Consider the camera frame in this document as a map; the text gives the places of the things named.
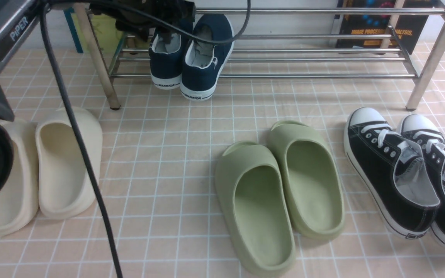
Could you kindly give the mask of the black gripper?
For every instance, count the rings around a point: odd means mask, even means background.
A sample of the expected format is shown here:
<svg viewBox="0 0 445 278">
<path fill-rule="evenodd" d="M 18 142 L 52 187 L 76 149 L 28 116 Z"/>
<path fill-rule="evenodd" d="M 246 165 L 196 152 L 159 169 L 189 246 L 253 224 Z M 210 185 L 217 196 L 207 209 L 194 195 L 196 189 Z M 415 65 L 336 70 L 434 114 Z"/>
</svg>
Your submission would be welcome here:
<svg viewBox="0 0 445 278">
<path fill-rule="evenodd" d="M 153 19 L 164 21 L 191 33 L 188 24 L 195 20 L 196 5 L 187 0 L 97 0 L 90 4 L 94 15 L 106 14 L 116 20 L 115 27 L 147 41 L 150 30 L 164 42 L 171 42 L 177 31 L 162 26 Z"/>
</svg>

